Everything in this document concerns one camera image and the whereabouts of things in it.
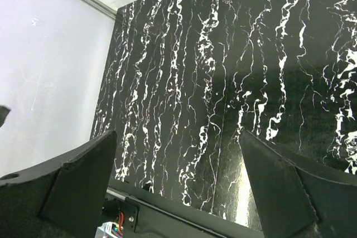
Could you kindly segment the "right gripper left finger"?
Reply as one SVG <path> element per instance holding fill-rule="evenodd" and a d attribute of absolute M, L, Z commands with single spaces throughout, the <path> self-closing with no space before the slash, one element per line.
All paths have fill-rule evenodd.
<path fill-rule="evenodd" d="M 110 130 L 1 177 L 1 237 L 94 237 L 116 148 Z"/>

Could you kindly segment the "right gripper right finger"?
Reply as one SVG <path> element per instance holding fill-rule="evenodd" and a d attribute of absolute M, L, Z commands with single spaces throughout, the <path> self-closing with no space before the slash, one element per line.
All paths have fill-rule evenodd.
<path fill-rule="evenodd" d="M 265 237 L 356 237 L 356 176 L 244 130 L 245 168 Z"/>

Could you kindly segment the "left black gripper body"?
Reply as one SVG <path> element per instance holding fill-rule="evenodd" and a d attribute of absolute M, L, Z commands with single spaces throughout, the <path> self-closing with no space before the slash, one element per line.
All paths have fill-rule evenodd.
<path fill-rule="evenodd" d="M 10 112 L 11 109 L 8 108 L 7 106 L 4 105 L 0 106 L 0 127 L 4 125 L 4 122 L 6 121 L 6 118 L 8 117 Z"/>

